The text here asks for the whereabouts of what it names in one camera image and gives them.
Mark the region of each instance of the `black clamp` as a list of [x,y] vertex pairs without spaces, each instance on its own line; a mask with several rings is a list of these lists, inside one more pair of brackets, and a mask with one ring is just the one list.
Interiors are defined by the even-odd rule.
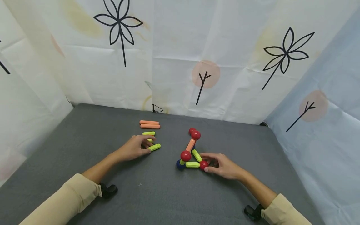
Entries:
[[258,205],[254,210],[251,206],[247,205],[244,209],[245,215],[247,215],[252,221],[258,221],[261,219],[261,210],[263,210],[262,205]]
[[101,192],[103,194],[102,198],[108,199],[113,197],[117,193],[117,187],[113,184],[110,187],[106,187],[105,184],[100,183]]

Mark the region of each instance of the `right hand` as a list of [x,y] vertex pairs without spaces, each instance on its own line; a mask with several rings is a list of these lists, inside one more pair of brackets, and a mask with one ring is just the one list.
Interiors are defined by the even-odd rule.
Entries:
[[208,162],[214,161],[215,165],[219,165],[219,167],[208,166],[205,168],[205,172],[217,174],[226,179],[230,180],[242,180],[247,173],[246,170],[236,165],[233,161],[231,161],[226,155],[221,153],[200,153],[200,156],[203,160],[207,160]]
[[122,147],[111,153],[109,156],[116,162],[122,162],[136,159],[145,154],[150,154],[151,150],[149,147],[153,144],[149,142],[148,139],[155,140],[156,138],[151,135],[134,135]]

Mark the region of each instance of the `sleeve cuff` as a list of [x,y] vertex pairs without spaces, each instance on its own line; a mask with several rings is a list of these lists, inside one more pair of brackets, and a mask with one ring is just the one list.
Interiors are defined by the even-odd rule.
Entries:
[[278,224],[292,209],[294,209],[294,206],[291,202],[285,196],[279,194],[267,209],[261,211],[261,217],[270,224]]
[[64,183],[64,186],[71,188],[80,197],[82,205],[79,212],[82,212],[97,196],[103,196],[100,185],[81,174],[75,174]]

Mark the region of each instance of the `light blue curtain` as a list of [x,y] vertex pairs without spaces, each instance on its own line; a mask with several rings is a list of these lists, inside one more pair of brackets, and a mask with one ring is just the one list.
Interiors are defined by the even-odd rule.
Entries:
[[[360,224],[359,21],[357,10],[266,119],[329,225]],[[308,96],[316,90],[327,105]]]

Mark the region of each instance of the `beige sleeve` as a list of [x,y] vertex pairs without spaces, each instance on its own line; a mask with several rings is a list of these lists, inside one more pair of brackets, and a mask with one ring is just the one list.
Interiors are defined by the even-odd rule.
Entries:
[[97,196],[102,196],[100,185],[75,174],[20,224],[66,224]]
[[261,210],[261,217],[269,224],[311,225],[282,194],[279,194],[267,209]]

